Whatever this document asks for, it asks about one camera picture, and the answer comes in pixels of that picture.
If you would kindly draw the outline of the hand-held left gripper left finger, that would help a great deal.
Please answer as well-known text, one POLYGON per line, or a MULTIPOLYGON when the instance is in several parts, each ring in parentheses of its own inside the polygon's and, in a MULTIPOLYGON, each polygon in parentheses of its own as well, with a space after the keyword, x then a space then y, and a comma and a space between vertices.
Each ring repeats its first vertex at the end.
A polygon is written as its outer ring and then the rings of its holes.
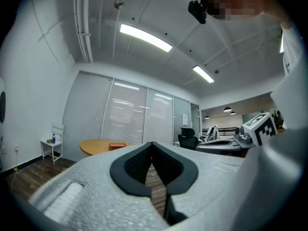
POLYGON ((141 146, 76 162, 42 185, 29 203, 62 228, 168 228, 149 197, 124 193, 110 176, 116 159, 141 146))

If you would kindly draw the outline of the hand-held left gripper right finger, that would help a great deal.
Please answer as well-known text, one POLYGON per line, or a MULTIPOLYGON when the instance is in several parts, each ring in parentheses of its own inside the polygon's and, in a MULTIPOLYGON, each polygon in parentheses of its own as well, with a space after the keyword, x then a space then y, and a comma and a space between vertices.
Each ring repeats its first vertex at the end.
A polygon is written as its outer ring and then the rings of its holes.
POLYGON ((166 187, 164 219, 169 225, 196 215, 239 171, 244 159, 151 143, 152 164, 166 187))

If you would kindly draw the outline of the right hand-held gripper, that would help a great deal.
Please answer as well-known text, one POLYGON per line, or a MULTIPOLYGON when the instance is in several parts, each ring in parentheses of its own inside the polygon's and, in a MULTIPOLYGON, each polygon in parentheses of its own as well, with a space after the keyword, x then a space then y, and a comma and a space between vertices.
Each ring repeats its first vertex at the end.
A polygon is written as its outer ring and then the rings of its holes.
POLYGON ((270 113, 260 113, 242 126, 237 127, 235 140, 213 140, 200 143, 195 150, 209 154, 240 156, 241 148, 249 149, 262 146, 271 137, 277 135, 277 129, 270 113))

